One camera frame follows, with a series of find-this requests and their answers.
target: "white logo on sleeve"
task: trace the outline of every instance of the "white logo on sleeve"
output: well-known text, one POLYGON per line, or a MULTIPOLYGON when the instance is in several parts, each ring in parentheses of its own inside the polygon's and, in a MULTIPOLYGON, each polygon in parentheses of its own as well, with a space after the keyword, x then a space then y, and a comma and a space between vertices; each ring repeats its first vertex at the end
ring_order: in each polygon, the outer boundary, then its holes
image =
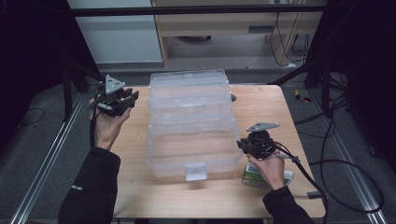
POLYGON ((77 187, 76 185, 72 185, 72 189, 82 190, 82 187, 77 187))

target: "black horizontal bar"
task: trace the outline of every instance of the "black horizontal bar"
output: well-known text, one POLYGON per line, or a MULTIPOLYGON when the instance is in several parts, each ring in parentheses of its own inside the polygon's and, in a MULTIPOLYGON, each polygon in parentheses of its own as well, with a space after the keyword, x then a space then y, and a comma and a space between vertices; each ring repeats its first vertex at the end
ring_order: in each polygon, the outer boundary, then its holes
POLYGON ((196 6, 196 7, 114 7, 114 8, 74 8, 51 11, 56 14, 72 14, 75 17, 143 16, 180 14, 221 14, 260 12, 315 12, 329 9, 326 4, 298 5, 250 5, 250 6, 196 6))

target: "transparent plastic box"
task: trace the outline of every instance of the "transparent plastic box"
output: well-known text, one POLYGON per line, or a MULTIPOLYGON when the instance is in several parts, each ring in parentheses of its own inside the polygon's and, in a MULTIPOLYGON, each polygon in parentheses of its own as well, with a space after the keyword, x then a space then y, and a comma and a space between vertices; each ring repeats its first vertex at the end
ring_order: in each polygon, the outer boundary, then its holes
POLYGON ((206 179, 242 157, 223 70, 153 74, 149 85, 147 163, 156 176, 206 179))

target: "green box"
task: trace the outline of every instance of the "green box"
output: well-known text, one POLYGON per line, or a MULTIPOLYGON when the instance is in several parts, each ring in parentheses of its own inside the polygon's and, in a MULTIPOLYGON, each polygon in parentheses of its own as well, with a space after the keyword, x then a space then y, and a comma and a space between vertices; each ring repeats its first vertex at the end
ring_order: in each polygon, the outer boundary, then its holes
MULTIPOLYGON (((293 172, 285 170, 285 185, 288 185, 293 180, 293 172)), ((259 187, 268 187, 268 183, 260 175, 259 169, 251 163, 247 163, 242 177, 242 183, 259 187)))

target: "person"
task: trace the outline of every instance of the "person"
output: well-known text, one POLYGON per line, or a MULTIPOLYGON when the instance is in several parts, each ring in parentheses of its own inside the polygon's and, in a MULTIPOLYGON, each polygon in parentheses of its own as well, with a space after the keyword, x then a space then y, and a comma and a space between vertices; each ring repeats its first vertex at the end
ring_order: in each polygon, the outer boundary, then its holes
MULTIPOLYGON (((80 171, 61 205, 58 223, 109 224, 113 218, 117 198, 117 175, 120 157, 110 151, 120 133, 122 123, 130 117, 128 108, 120 117, 109 117, 97 113, 96 147, 88 153, 80 171)), ((247 154, 248 160, 256 165, 272 191, 263 198, 275 224, 314 223, 300 207, 284 185, 285 162, 272 155, 265 160, 256 160, 247 154)))

